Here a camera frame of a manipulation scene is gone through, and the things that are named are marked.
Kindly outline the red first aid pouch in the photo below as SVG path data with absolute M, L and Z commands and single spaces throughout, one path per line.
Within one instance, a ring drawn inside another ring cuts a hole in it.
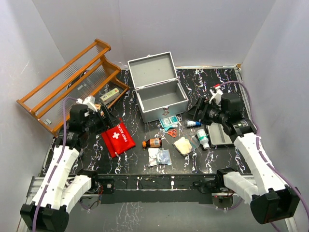
M 115 158 L 136 146 L 122 119 L 113 128 L 101 134 L 112 158 Z

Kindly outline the grey plastic tray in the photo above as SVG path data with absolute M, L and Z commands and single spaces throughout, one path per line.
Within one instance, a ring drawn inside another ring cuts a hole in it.
M 212 123 L 207 126 L 210 142 L 212 145 L 232 145 L 230 137 L 224 132 L 223 126 L 218 123 Z

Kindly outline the bag of gauze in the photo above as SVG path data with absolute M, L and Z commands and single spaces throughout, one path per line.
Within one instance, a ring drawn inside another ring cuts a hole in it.
M 183 136 L 173 143 L 173 146 L 176 148 L 176 150 L 183 156 L 194 152 L 199 147 L 199 145 L 200 143 L 198 139 L 194 136 Z

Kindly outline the brown medicine bottle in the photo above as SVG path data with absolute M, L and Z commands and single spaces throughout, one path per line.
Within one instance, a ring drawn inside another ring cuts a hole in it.
M 142 142 L 143 148 L 159 148 L 162 146 L 161 138 L 149 139 L 147 141 Z

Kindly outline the clear bag of plasters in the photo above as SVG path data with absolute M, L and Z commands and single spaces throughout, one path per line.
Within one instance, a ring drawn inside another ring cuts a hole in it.
M 157 165 L 171 165 L 171 157 L 169 150 L 162 148 L 148 148 L 149 167 Z

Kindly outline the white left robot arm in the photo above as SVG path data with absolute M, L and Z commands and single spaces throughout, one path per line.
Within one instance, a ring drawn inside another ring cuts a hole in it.
M 66 185 L 73 164 L 82 153 L 89 135 L 100 134 L 114 126 L 114 116 L 106 106 L 100 110 L 91 103 L 75 104 L 69 119 L 59 131 L 52 161 L 31 203 L 21 207 L 20 215 L 33 232 L 65 231 L 69 214 L 87 191 L 99 189 L 97 173 L 82 169 Z

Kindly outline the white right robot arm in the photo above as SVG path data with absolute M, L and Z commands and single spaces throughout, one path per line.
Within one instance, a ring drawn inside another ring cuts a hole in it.
M 217 170 L 215 179 L 205 185 L 222 192 L 234 191 L 250 205 L 253 217 L 260 224 L 291 218 L 300 202 L 299 191 L 275 173 L 270 160 L 262 154 L 257 128 L 242 115 L 242 109 L 238 94 L 224 93 L 221 100 L 201 97 L 188 111 L 194 121 L 223 127 L 255 179 L 253 184 L 235 168 L 228 167 Z

